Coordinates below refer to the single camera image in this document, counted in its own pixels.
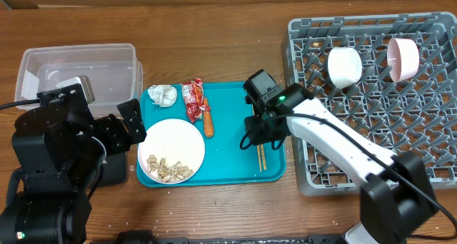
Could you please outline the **wooden chopstick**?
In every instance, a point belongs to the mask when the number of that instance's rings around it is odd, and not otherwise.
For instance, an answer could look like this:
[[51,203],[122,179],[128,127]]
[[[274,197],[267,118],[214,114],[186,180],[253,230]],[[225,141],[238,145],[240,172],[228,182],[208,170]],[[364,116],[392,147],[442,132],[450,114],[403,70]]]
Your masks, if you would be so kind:
[[265,150],[264,150],[264,145],[261,144],[260,146],[260,151],[261,151],[261,162],[262,162],[262,166],[263,166],[263,170],[267,170],[267,165],[266,165],[266,154],[265,154]]
[[256,150],[257,150],[257,156],[258,156],[259,171],[262,172],[262,160],[261,160],[261,148],[260,148],[260,146],[256,146]]

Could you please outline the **white saucer bowl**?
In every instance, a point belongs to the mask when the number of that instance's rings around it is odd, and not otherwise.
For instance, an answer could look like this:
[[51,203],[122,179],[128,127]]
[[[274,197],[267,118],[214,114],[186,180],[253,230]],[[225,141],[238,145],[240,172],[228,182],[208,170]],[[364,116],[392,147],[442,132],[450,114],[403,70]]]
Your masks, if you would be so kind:
[[337,88],[343,89],[358,83],[362,74],[362,62],[357,50],[350,47],[331,49],[328,60],[328,75]]

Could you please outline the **pink white bowl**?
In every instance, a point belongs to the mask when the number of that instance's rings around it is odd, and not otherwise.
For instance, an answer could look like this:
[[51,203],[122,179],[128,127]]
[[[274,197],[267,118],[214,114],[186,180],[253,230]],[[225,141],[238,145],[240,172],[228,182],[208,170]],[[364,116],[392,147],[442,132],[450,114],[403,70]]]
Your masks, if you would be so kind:
[[419,52],[415,41],[392,38],[387,48],[387,64],[391,67],[390,77],[398,83],[413,78],[419,67]]

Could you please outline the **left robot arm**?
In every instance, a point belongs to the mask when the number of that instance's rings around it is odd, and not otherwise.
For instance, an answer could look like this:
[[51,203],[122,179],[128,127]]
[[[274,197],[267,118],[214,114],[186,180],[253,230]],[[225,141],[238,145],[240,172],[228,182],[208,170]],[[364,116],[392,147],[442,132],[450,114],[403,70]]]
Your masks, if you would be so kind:
[[84,243],[90,198],[102,161],[146,138],[140,103],[120,116],[94,118],[80,83],[38,93],[37,108],[19,116],[11,142],[20,163],[1,213],[2,243]]

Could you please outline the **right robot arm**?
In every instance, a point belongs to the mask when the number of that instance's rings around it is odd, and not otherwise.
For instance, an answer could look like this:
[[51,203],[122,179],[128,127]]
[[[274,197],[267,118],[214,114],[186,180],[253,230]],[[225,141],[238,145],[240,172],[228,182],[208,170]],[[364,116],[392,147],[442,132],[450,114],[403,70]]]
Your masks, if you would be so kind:
[[341,169],[360,189],[360,221],[340,243],[405,243],[438,211],[423,161],[396,154],[335,117],[298,83],[283,88],[264,70],[243,84],[254,115],[245,118],[248,143],[277,149],[287,136],[300,138]]

